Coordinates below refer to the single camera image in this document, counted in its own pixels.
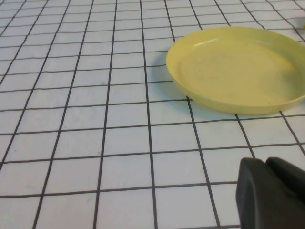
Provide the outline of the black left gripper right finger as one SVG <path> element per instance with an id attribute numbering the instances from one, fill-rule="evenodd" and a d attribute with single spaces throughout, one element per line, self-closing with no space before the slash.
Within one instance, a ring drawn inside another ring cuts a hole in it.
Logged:
<path id="1" fill-rule="evenodd" d="M 301 202 L 305 202 L 305 171 L 279 158 L 269 157 L 266 164 L 285 186 L 296 193 Z"/>

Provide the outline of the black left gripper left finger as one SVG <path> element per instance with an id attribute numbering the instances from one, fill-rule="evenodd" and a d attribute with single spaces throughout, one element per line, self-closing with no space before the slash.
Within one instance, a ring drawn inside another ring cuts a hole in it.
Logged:
<path id="1" fill-rule="evenodd" d="M 305 227 L 305 203 L 260 159 L 241 160 L 236 204 L 243 229 Z"/>

